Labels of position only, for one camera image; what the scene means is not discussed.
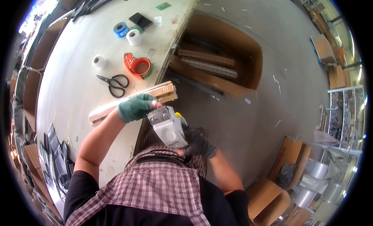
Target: scissors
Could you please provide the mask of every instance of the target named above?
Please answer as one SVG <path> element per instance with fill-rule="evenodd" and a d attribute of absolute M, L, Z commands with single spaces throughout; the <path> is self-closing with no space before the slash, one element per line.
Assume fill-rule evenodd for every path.
<path fill-rule="evenodd" d="M 117 74 L 117 75 L 114 75 L 111 79 L 108 79 L 108 78 L 106 78 L 106 77 L 104 77 L 104 76 L 101 76 L 101 75 L 98 75 L 98 74 L 97 74 L 96 76 L 97 76 L 99 79 L 101 79 L 101 80 L 103 80 L 103 81 L 105 81 L 106 83 L 109 84 L 109 92 L 110 92 L 110 94 L 111 94 L 113 97 L 115 97 L 115 98 L 121 98 L 122 96 L 124 96 L 124 89 L 125 89 L 126 87 L 128 87 L 128 84 L 129 84 L 129 80 L 128 80 L 127 76 L 125 76 L 125 75 L 123 75 L 123 74 Z M 117 78 L 117 77 L 123 77 L 123 78 L 125 78 L 125 79 L 127 80 L 127 84 L 126 84 L 126 85 L 121 84 L 118 80 L 115 79 L 115 78 Z M 112 81 L 116 82 L 120 87 L 113 86 L 113 85 L 111 84 Z M 112 92 L 112 88 L 122 90 L 123 93 L 122 93 L 120 96 L 117 96 L 117 95 L 115 95 L 115 94 Z"/>

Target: gray floor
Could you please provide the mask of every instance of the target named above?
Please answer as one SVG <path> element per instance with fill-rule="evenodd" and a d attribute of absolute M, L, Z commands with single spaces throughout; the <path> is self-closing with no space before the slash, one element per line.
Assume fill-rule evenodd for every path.
<path fill-rule="evenodd" d="M 268 175 L 284 136 L 313 141 L 313 131 L 320 123 L 319 105 L 329 105 L 327 73 L 309 41 L 310 35 L 319 32 L 304 10 L 290 0 L 201 0 L 196 12 L 234 25 L 262 47 L 257 98 L 252 93 L 225 96 L 219 102 L 197 88 L 175 82 L 179 98 L 171 103 L 189 125 L 209 130 L 210 140 L 226 155 L 246 188 Z M 311 156 L 317 158 L 320 153 L 314 148 Z M 214 181 L 210 170 L 208 179 Z"/>

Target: table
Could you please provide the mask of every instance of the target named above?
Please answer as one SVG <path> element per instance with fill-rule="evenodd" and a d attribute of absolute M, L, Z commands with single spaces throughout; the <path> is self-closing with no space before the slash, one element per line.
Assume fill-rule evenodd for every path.
<path fill-rule="evenodd" d="M 156 6 L 168 2 L 172 6 L 158 10 Z M 65 140 L 70 148 L 70 158 L 75 161 L 82 140 L 93 129 L 88 114 L 116 100 L 107 83 L 96 74 L 112 77 L 125 74 L 129 79 L 125 96 L 152 87 L 162 81 L 177 43 L 198 0 L 113 0 L 90 15 L 70 21 L 54 47 L 40 86 L 37 108 L 37 140 L 43 143 L 51 122 L 60 142 Z M 162 17 L 162 26 L 151 25 L 142 33 L 142 43 L 130 46 L 126 38 L 119 38 L 113 28 L 119 22 L 129 27 L 136 12 L 154 21 Z M 151 76 L 140 80 L 125 68 L 122 54 L 132 52 L 137 58 L 147 57 L 153 64 Z M 107 66 L 97 70 L 91 65 L 96 54 L 103 55 Z M 124 170 L 133 155 L 142 121 L 128 123 L 119 133 L 100 165 L 99 186 L 104 186 Z"/>

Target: green card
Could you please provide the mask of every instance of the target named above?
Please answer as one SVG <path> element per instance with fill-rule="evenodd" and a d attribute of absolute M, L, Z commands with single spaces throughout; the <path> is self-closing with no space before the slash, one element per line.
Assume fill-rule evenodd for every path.
<path fill-rule="evenodd" d="M 144 32 L 144 30 L 142 30 L 141 28 L 139 28 L 137 25 L 133 26 L 133 27 L 131 28 L 131 30 L 132 30 L 132 29 L 137 29 L 137 30 L 140 32 L 140 34 L 142 34 L 142 33 Z"/>
<path fill-rule="evenodd" d="M 162 3 L 161 5 L 159 6 L 156 6 L 156 8 L 158 8 L 159 10 L 163 10 L 165 9 L 166 7 L 169 7 L 171 4 L 169 3 Z"/>

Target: checkered cloth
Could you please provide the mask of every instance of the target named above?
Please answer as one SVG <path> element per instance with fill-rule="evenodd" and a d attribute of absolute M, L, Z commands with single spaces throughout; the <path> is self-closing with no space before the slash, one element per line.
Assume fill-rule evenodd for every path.
<path fill-rule="evenodd" d="M 315 137 L 316 143 L 329 144 L 329 145 L 341 144 L 342 146 L 345 146 L 345 147 L 348 145 L 347 142 L 339 141 L 324 131 L 314 130 L 313 136 Z"/>
<path fill-rule="evenodd" d="M 208 136 L 207 130 L 198 130 L 203 136 Z M 207 159 L 193 157 L 185 167 L 160 161 L 139 164 L 137 159 L 154 155 L 149 154 L 152 151 L 177 155 L 165 145 L 159 145 L 151 132 L 146 135 L 145 143 L 151 146 L 137 154 L 124 172 L 115 176 L 86 204 L 75 210 L 68 218 L 67 226 L 84 224 L 108 204 L 187 216 L 193 225 L 210 225 L 203 214 L 198 177 L 206 176 Z"/>

